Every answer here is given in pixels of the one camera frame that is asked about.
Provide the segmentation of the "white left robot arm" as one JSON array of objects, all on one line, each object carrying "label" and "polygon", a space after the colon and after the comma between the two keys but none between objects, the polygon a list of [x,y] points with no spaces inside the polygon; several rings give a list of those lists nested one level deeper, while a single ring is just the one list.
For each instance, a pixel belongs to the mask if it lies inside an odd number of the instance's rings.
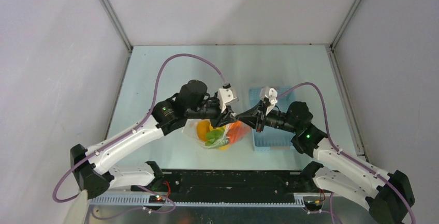
[{"label": "white left robot arm", "polygon": [[125,186],[160,190],[164,174],[156,162],[147,161],[132,168],[119,168],[116,164],[142,146],[184,127],[188,120],[210,120],[214,127],[236,121],[230,107],[236,101],[238,95],[230,85],[210,96],[203,82],[190,80],[178,93],[153,104],[148,117],[119,135],[88,148],[80,144],[72,147],[71,165],[80,190],[85,190],[89,199]]}]

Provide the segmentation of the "orange yellow bell pepper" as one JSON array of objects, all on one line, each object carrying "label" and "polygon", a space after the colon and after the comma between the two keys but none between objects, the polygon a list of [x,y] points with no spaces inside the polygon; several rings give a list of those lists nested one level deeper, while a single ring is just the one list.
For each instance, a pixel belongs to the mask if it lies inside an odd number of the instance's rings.
[{"label": "orange yellow bell pepper", "polygon": [[207,142],[208,139],[206,137],[206,134],[210,132],[210,121],[209,120],[201,120],[197,123],[196,126],[196,133],[199,140],[203,142]]}]

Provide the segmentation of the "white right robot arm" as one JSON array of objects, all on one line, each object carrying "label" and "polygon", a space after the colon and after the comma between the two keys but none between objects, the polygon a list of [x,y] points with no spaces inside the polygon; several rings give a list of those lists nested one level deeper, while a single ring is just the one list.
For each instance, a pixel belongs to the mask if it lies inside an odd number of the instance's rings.
[{"label": "white right robot arm", "polygon": [[336,193],[363,207],[378,223],[402,223],[415,203],[404,173],[389,173],[332,144],[329,136],[312,124],[313,116],[304,102],[291,103],[286,112],[268,112],[267,108],[260,101],[237,119],[258,132],[272,127],[295,134],[293,147],[313,159],[300,173],[304,190]]}]

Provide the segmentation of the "green pepper stem piece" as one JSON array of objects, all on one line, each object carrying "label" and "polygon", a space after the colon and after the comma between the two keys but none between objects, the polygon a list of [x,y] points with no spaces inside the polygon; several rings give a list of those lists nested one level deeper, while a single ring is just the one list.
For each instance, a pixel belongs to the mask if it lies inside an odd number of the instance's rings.
[{"label": "green pepper stem piece", "polygon": [[229,143],[226,137],[226,127],[214,128],[206,134],[206,137],[208,139],[204,143],[206,147],[218,148]]}]

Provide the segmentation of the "yellow lemon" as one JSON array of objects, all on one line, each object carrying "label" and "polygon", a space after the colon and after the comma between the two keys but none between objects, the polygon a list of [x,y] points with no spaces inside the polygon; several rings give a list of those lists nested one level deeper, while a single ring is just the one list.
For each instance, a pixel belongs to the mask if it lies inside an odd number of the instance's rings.
[{"label": "yellow lemon", "polygon": [[225,150],[229,149],[229,147],[230,147],[230,145],[227,144],[227,145],[224,145],[224,146],[218,147],[217,150],[225,151]]}]

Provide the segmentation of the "clear dotted zip top bag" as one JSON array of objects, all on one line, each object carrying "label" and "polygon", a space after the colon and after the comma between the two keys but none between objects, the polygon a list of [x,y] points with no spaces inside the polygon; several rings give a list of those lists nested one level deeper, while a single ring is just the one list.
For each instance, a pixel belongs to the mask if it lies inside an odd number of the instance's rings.
[{"label": "clear dotted zip top bag", "polygon": [[188,120],[182,132],[207,150],[227,150],[242,140],[251,128],[241,121],[214,128],[209,120]]}]

